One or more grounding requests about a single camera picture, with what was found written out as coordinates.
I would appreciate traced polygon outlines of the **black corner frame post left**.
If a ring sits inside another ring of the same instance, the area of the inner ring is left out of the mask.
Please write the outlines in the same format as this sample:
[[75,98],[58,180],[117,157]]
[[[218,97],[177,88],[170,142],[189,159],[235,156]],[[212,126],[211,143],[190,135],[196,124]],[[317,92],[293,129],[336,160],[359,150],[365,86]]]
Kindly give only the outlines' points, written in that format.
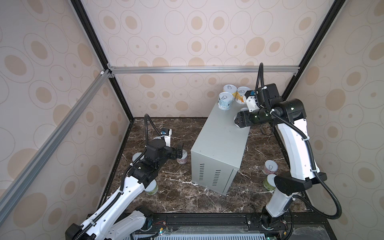
[[[101,42],[99,41],[99,37],[97,36],[94,28],[93,28],[93,25],[91,23],[91,20],[90,18],[88,17],[88,14],[86,13],[86,10],[85,10],[85,7],[82,3],[82,1],[79,1],[79,0],[70,0],[70,3],[71,5],[73,6],[74,8],[74,11],[77,15],[77,17],[79,18],[79,21],[93,47],[93,50],[94,52],[96,53],[96,56],[99,60],[99,62],[101,63],[102,67],[103,67],[103,70],[111,70],[112,68],[110,67],[109,65],[109,61],[106,57],[106,54],[103,50],[103,47],[101,45]],[[120,104],[122,105],[123,107],[123,110],[126,114],[126,116],[128,117],[128,120],[130,122],[132,122],[135,118],[127,104],[127,101],[123,95],[123,91],[116,79],[116,77],[111,74],[112,77],[109,78],[110,80],[110,83],[118,97],[118,100],[120,102]]]

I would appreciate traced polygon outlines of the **orange fruit label can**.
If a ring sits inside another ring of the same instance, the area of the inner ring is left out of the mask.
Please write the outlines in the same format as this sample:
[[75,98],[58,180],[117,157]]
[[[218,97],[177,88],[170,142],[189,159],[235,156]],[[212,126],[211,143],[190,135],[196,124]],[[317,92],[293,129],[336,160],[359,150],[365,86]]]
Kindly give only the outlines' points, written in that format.
[[142,154],[142,152],[135,153],[135,154],[132,156],[132,162],[134,162],[134,161],[135,161],[141,154]]

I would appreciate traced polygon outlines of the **green label can right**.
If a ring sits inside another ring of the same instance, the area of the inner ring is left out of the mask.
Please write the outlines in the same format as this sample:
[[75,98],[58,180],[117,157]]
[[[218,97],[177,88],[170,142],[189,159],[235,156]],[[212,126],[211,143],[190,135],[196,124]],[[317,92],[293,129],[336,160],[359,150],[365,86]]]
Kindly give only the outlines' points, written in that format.
[[268,175],[265,180],[263,181],[264,187],[268,191],[274,191],[276,189],[276,184],[275,184],[275,174],[270,174]]

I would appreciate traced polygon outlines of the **green label can left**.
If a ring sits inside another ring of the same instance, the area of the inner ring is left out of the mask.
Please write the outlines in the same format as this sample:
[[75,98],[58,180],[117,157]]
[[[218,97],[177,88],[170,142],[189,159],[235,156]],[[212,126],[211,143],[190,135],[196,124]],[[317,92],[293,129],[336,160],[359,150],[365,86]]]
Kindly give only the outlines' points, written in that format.
[[154,195],[157,193],[159,189],[159,186],[156,182],[156,180],[153,180],[146,188],[145,188],[145,192],[147,195]]

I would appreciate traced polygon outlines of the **teal label can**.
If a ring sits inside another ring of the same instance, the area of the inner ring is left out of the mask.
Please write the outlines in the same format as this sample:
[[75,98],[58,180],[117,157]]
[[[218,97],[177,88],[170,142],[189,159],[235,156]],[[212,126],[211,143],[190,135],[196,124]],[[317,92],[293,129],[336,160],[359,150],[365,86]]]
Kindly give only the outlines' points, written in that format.
[[234,124],[238,128],[245,128],[248,126],[248,108],[242,108],[234,117]]

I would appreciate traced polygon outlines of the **grey metal cabinet box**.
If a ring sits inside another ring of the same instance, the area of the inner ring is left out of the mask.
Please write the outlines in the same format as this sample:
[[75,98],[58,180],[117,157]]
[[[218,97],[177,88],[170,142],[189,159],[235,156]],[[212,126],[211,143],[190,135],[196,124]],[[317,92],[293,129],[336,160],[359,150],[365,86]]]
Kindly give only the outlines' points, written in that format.
[[244,156],[250,128],[239,128],[234,119],[244,105],[227,110],[215,105],[192,149],[192,182],[226,195]]

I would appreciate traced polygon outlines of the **silver aluminium crossbar back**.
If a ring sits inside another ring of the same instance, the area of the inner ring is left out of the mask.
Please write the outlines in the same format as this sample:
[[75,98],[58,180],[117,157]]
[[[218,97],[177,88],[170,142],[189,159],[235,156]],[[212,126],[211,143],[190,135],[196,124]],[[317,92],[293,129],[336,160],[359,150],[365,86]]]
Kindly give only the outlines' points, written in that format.
[[216,74],[257,73],[258,66],[204,66],[204,67],[111,67],[112,74]]

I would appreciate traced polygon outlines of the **light blue label can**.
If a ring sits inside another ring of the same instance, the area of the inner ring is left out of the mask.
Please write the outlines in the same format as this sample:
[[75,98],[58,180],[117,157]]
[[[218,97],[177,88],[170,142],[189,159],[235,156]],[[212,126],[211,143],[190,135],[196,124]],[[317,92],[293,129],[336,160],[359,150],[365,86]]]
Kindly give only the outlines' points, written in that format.
[[219,94],[218,108],[223,111],[227,111],[232,107],[235,97],[228,92],[222,92]]

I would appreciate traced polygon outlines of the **silver aluminium rail left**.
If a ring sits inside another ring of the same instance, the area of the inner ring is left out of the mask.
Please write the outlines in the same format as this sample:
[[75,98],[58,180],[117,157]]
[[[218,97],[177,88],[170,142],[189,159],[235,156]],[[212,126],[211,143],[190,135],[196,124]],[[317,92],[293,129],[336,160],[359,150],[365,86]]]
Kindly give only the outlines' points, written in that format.
[[103,70],[94,82],[90,85],[83,96],[77,101],[74,107],[68,112],[59,126],[52,132],[42,147],[36,152],[31,161],[21,171],[18,177],[10,185],[9,189],[1,198],[1,225],[4,224],[12,210],[16,207],[27,189],[36,179],[47,161],[51,158],[60,143],[77,122],[80,115],[88,107],[100,87],[109,78],[112,71]]

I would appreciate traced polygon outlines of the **pink flower label can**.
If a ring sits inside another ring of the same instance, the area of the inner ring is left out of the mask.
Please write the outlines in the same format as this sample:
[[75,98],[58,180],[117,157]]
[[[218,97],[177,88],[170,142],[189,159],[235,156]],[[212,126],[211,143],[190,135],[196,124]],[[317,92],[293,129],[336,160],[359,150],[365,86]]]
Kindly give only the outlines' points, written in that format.
[[267,160],[265,161],[262,172],[265,175],[275,174],[275,172],[278,170],[278,164],[275,161]]

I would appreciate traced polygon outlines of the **yellow orange label can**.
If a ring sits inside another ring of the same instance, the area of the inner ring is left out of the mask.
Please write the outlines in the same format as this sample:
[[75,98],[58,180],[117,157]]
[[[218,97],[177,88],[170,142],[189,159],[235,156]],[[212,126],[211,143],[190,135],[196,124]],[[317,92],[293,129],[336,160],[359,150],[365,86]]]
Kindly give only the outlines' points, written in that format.
[[236,102],[241,105],[245,105],[244,96],[247,91],[250,91],[251,89],[248,87],[239,87],[237,88],[236,92]]

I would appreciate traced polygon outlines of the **black corner frame post right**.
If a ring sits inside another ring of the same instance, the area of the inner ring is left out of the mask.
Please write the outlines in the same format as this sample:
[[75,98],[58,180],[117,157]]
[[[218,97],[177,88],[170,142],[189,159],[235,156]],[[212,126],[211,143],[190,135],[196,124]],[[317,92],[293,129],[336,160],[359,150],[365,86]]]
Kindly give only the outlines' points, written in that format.
[[318,50],[319,46],[321,45],[322,41],[324,40],[325,36],[329,32],[331,26],[333,25],[334,21],[336,20],[337,16],[339,15],[340,11],[344,7],[344,5],[348,1],[346,0],[336,0],[331,5],[330,10],[325,15],[324,20],[321,22],[319,29],[317,30],[314,39],[312,40],[311,44],[309,45],[307,51],[305,52],[300,64],[299,64],[299,70],[296,74],[293,75],[291,80],[289,81],[288,86],[286,87],[285,91],[283,92],[283,100],[287,100],[288,97],[293,92],[295,86],[299,82],[301,76],[303,75],[304,71],[306,70],[307,66],[309,65],[310,61],[312,60],[313,56],[315,55],[316,51]]

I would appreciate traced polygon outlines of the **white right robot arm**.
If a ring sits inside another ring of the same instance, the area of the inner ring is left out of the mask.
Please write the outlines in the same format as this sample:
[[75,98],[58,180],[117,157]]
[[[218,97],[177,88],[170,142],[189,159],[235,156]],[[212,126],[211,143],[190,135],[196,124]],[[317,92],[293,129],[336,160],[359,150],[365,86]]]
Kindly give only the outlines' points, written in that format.
[[246,91],[244,102],[248,110],[237,113],[234,123],[239,128],[271,123],[279,130],[289,158],[290,170],[273,180],[273,196],[263,208],[261,221],[271,228],[288,210],[293,195],[308,190],[327,179],[309,154],[306,111],[302,101],[283,101],[275,84]]

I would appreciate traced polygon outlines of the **green label can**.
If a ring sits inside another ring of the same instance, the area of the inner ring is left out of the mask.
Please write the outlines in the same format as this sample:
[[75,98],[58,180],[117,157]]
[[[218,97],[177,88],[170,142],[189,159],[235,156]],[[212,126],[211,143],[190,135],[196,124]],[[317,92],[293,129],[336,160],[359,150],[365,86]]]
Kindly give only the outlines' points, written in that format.
[[145,188],[145,192],[147,195],[154,195],[157,193],[159,189],[159,186],[156,182],[156,180],[153,180],[146,188]]
[[263,181],[264,187],[268,191],[274,191],[276,189],[276,184],[275,184],[275,174],[270,174],[268,175],[265,180]]

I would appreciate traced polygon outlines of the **black corner frame post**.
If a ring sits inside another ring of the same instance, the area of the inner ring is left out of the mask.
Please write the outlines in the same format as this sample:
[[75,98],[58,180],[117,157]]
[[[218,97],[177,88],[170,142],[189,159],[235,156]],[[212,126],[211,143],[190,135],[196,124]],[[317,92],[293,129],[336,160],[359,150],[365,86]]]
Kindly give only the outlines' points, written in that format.
[[[71,5],[73,6],[74,8],[74,11],[77,15],[77,17],[79,18],[79,21],[93,47],[93,50],[94,52],[96,53],[96,56],[99,60],[99,62],[101,63],[102,67],[103,67],[103,70],[111,70],[112,68],[110,67],[109,65],[109,61],[106,57],[106,54],[103,50],[103,47],[101,45],[101,42],[99,41],[99,37],[97,36],[94,28],[93,28],[93,25],[91,23],[91,20],[90,18],[88,17],[88,14],[86,13],[86,10],[85,10],[85,7],[82,3],[82,1],[79,1],[79,0],[70,0],[70,3]],[[118,100],[120,102],[120,104],[122,105],[123,107],[123,110],[126,114],[126,116],[128,117],[128,120],[130,122],[132,122],[135,118],[127,104],[127,101],[123,95],[123,91],[116,79],[116,77],[111,74],[112,77],[109,78],[110,80],[110,83],[118,97]]]
[[288,86],[286,87],[285,91],[283,92],[283,100],[287,100],[288,97],[293,92],[295,86],[299,82],[301,76],[303,75],[304,71],[306,70],[307,66],[309,65],[310,61],[312,60],[313,56],[315,55],[316,51],[318,50],[319,46],[321,45],[322,41],[324,40],[325,36],[329,32],[331,26],[333,25],[334,21],[336,20],[337,16],[339,15],[340,11],[344,7],[344,5],[348,1],[346,0],[336,0],[331,5],[330,10],[325,15],[324,20],[321,22],[319,29],[317,30],[314,39],[312,40],[311,44],[309,45],[307,51],[305,52],[300,64],[299,64],[299,70],[296,74],[293,75],[291,80],[289,81]]

